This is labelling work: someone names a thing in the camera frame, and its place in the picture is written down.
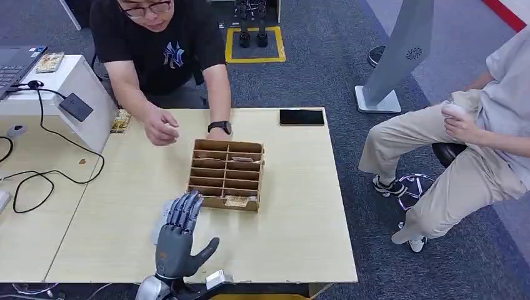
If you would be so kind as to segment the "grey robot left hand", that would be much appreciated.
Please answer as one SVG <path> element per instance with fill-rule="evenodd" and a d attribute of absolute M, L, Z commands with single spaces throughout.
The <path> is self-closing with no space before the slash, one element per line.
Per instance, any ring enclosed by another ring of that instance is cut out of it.
<path fill-rule="evenodd" d="M 192 190 L 175 199 L 169 207 L 156 243 L 155 276 L 158 279 L 176 280 L 194 275 L 218 248 L 220 240 L 214 237 L 197 254 L 191 254 L 202 203 L 199 191 Z"/>

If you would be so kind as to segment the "person's hand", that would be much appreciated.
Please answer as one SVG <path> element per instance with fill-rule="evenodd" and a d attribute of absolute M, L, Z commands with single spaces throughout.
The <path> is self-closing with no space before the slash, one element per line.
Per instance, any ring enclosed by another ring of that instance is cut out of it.
<path fill-rule="evenodd" d="M 478 128 L 475 120 L 467 113 L 452 111 L 449 107 L 444 107 L 442 115 L 445 130 L 451 137 L 469 144 L 483 143 L 483 130 Z"/>

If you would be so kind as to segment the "person's right hand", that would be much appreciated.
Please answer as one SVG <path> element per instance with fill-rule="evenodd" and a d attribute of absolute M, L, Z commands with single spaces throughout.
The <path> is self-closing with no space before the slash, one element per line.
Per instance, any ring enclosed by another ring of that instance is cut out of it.
<path fill-rule="evenodd" d="M 179 137 L 179 124 L 173 115 L 157 106 L 150 106 L 142 117 L 147 138 L 155 146 L 168 146 Z"/>

